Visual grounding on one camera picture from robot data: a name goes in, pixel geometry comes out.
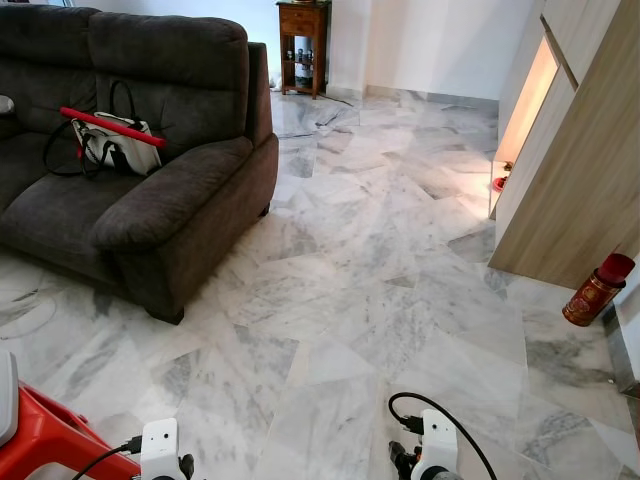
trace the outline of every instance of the red stick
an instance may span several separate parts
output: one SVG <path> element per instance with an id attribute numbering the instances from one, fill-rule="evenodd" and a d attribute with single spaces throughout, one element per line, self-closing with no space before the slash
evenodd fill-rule
<path id="1" fill-rule="evenodd" d="M 60 113 L 65 117 L 77 118 L 78 120 L 82 120 L 85 123 L 90 123 L 92 125 L 106 128 L 108 130 L 111 130 L 112 132 L 119 133 L 120 135 L 125 135 L 136 140 L 140 140 L 141 142 L 148 143 L 149 145 L 153 145 L 157 148 L 164 148 L 167 145 L 167 141 L 164 138 L 154 137 L 146 133 L 134 130 L 133 128 L 123 127 L 122 125 L 118 125 L 117 123 L 110 122 L 109 120 L 105 120 L 103 118 L 94 117 L 93 115 L 89 115 L 88 113 L 79 112 L 78 110 L 74 110 L 73 108 L 60 107 Z"/>

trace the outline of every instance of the wooden side table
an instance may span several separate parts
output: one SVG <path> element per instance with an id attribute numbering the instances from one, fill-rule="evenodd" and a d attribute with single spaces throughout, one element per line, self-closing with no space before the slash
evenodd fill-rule
<path id="1" fill-rule="evenodd" d="M 325 88 L 325 66 L 327 57 L 327 17 L 329 2 L 277 2 L 280 10 L 280 59 L 282 62 L 282 94 L 288 90 L 310 93 L 315 99 Z M 310 37 L 313 60 L 298 59 L 295 37 Z M 293 58 L 287 58 L 287 52 Z M 296 84 L 296 65 L 312 65 L 311 88 Z"/>

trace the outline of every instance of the handbag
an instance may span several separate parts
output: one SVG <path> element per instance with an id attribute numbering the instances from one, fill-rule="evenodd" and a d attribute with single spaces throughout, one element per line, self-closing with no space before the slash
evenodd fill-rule
<path id="1" fill-rule="evenodd" d="M 131 118 L 118 117 L 114 115 L 114 95 L 116 87 L 122 85 L 129 98 Z M 111 113 L 95 112 L 93 116 L 77 112 L 76 118 L 60 125 L 52 134 L 43 152 L 43 162 L 49 172 L 72 177 L 84 175 L 93 177 L 97 175 L 105 166 L 113 168 L 119 173 L 136 173 L 138 175 L 148 175 L 162 166 L 158 150 L 154 145 L 133 138 L 130 130 L 149 136 L 151 130 L 147 122 L 142 121 L 135 112 L 133 97 L 128 85 L 122 80 L 116 80 L 111 84 L 109 91 L 109 110 Z M 73 127 L 78 142 L 80 143 L 80 171 L 63 172 L 52 169 L 47 163 L 47 157 L 51 145 L 69 126 Z"/>

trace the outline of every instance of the baseboard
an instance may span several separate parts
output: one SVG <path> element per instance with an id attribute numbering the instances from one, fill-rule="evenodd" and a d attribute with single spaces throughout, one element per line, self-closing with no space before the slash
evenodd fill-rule
<path id="1" fill-rule="evenodd" d="M 629 397 L 640 399 L 640 382 L 636 380 L 631 367 L 615 305 L 611 304 L 603 312 L 602 322 L 607 336 L 609 355 L 611 356 L 618 391 Z"/>
<path id="2" fill-rule="evenodd" d="M 349 100 L 362 100 L 364 92 L 362 90 L 327 85 L 327 96 L 348 102 Z"/>
<path id="3" fill-rule="evenodd" d="M 476 108 L 478 110 L 486 110 L 495 114 L 498 113 L 498 100 L 490 100 L 488 98 L 461 97 L 459 95 L 421 92 L 418 90 L 403 90 L 400 88 L 382 87 L 379 85 L 367 85 L 366 88 L 367 96 L 397 97 L 402 94 L 415 100 L 426 100 L 427 102 L 432 103 L 444 103 L 447 105 L 455 105 L 457 107 Z"/>
<path id="4" fill-rule="evenodd" d="M 471 107 L 478 110 L 487 110 L 490 112 L 498 113 L 498 100 L 490 100 L 488 98 L 476 98 L 476 97 L 461 97 L 459 95 L 448 95 L 446 93 L 432 93 L 427 94 L 427 100 L 433 103 L 447 103 L 449 105 L 456 105 L 458 107 Z"/>

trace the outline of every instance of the dark gray sofa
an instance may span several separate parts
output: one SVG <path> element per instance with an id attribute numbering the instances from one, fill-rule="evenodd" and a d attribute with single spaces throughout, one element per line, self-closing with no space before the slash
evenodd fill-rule
<path id="1" fill-rule="evenodd" d="M 149 177 L 48 174 L 61 106 L 108 111 L 123 79 L 165 166 Z M 0 7 L 0 244 L 177 323 L 225 253 L 268 211 L 277 173 L 267 53 L 215 18 Z M 116 111 L 128 115 L 126 95 Z M 76 160 L 69 135 L 56 164 Z"/>

